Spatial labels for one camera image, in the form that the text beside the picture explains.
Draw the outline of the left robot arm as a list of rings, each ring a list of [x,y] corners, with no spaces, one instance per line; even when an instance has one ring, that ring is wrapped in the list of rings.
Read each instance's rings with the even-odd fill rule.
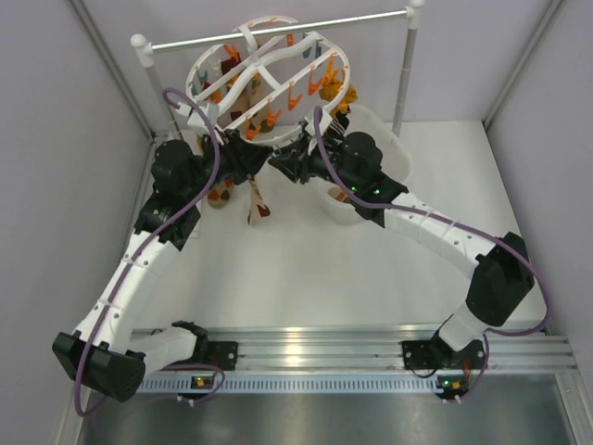
[[[175,322],[151,338],[132,340],[160,276],[196,228],[198,202],[220,182],[241,184],[253,178],[272,153],[271,147],[248,143],[236,131],[205,135],[202,142],[201,155],[180,139],[156,149],[152,193],[116,272],[73,332],[54,340],[52,351],[76,387],[124,402],[147,375],[177,362],[190,368],[207,362],[208,333],[192,322]]]

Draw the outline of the white round sock hanger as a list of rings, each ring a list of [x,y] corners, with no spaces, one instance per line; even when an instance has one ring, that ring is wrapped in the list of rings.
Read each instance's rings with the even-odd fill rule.
[[[292,23],[295,19],[286,16],[264,16],[236,30]],[[327,102],[319,89],[333,78],[343,83],[343,89]],[[316,105],[330,114],[350,85],[346,53],[318,32],[302,32],[213,45],[190,69],[185,92],[195,102],[217,106],[220,129],[236,130],[249,142],[263,142],[271,140],[276,126],[301,121]]]

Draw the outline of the beige brown patch sock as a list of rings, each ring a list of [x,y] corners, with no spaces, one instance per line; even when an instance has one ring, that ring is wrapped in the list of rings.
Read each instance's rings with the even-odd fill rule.
[[[250,176],[248,183],[250,185],[250,205],[247,214],[247,223],[253,225],[262,219],[270,217],[271,210],[260,192],[256,178]]]

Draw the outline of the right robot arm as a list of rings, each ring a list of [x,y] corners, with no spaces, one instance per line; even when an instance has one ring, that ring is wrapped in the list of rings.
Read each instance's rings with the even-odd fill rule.
[[[534,287],[525,243],[515,233],[493,237],[430,209],[389,177],[382,161],[375,140],[355,132],[307,137],[281,149],[269,163],[294,183],[319,178],[337,185],[362,219],[417,241],[469,279],[465,301],[430,340],[435,361],[454,367],[465,358],[466,347],[504,325]]]

